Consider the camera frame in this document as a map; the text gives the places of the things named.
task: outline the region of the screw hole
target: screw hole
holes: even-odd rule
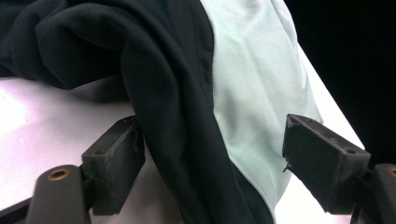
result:
[[[346,152],[347,152],[347,153],[350,153],[350,154],[355,154],[355,153],[356,153],[355,150],[350,149],[350,148],[347,148],[347,149],[346,149]]]
[[[63,169],[59,169],[59,170],[55,170],[55,171],[51,172],[48,175],[48,180],[49,181],[58,181],[58,180],[65,179],[68,175],[70,175],[70,170],[63,168]]]

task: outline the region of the garment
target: garment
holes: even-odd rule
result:
[[[73,89],[120,74],[185,223],[273,223],[286,113],[318,118],[290,15],[202,3],[2,1],[0,76]]]

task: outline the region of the white table surface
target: white table surface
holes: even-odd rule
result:
[[[361,141],[301,55],[324,125],[359,147]],[[114,122],[134,113],[119,79],[110,77],[72,91],[20,78],[0,78],[0,211],[32,196],[48,169],[81,164],[80,155]],[[121,210],[92,223],[182,223],[177,204],[146,150],[147,161]],[[278,224],[347,224],[349,216],[325,214],[293,176],[276,207]]]

